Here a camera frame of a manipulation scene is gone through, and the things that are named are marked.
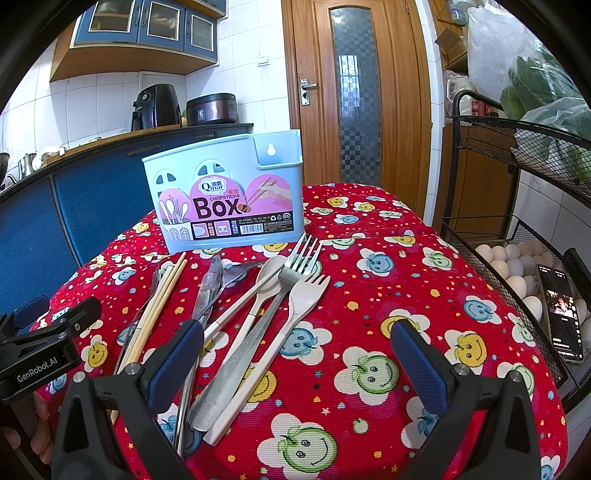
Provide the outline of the person's left hand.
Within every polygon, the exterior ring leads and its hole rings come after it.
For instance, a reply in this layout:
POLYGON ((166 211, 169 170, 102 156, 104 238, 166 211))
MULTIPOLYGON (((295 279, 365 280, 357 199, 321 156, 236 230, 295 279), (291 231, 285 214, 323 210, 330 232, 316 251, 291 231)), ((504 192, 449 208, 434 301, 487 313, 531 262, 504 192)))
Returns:
MULTIPOLYGON (((39 456, 39 459, 43 464, 50 465, 53 459, 54 443, 48 422, 48 406, 38 392, 34 392, 32 398, 36 414, 36 428, 30 442, 30 447, 32 451, 39 456)), ((15 430, 2 425, 2 432, 13 450, 20 447, 21 438, 15 430)))

